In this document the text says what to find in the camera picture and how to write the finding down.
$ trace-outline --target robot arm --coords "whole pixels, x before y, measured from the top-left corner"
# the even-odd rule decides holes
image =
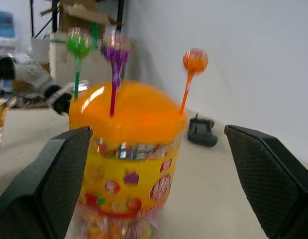
[[[72,95],[65,92],[55,79],[26,55],[0,57],[0,80],[20,79],[32,85],[33,89],[49,99],[51,108],[57,113],[69,113]]]

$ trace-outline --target orange lid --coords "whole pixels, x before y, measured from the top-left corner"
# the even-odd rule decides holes
[[[187,117],[179,106],[156,88],[122,81],[116,93],[114,117],[109,117],[111,81],[80,92],[70,105],[70,127],[90,126],[93,135],[107,143],[172,142],[187,128]]]

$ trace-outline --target yellow label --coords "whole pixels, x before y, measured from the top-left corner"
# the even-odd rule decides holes
[[[164,205],[178,149],[164,158],[119,160],[88,153],[79,202],[95,213],[143,216]]]

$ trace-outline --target green lollipop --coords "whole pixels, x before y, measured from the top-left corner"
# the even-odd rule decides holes
[[[82,59],[93,49],[93,42],[90,36],[82,28],[74,27],[69,30],[66,46],[75,56],[75,90],[74,99],[78,98],[80,73],[82,71]]]

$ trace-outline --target purple lollipop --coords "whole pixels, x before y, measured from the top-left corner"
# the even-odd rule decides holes
[[[101,52],[112,65],[112,94],[110,102],[110,117],[114,116],[116,90],[120,87],[123,64],[129,58],[129,40],[120,33],[110,33],[104,35]]]

